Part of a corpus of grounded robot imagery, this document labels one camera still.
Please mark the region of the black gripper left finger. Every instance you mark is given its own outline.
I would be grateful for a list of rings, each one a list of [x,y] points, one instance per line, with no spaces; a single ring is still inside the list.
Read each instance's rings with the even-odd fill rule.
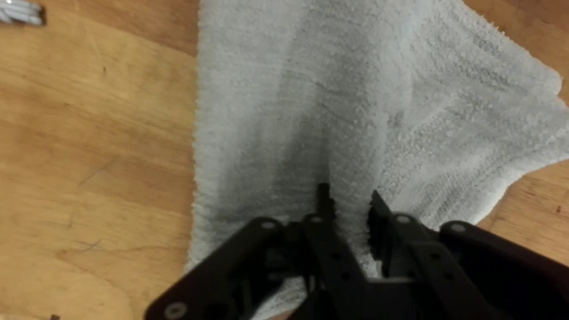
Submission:
[[[317,187],[317,211],[301,223],[306,299],[299,320],[381,320],[372,283],[349,244],[336,234],[329,186]]]

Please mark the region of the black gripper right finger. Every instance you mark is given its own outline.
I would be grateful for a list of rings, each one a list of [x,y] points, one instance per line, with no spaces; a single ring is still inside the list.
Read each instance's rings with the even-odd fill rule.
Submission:
[[[407,278],[423,320],[501,320],[450,250],[407,214],[393,214],[373,193],[368,212],[370,250],[386,280]]]

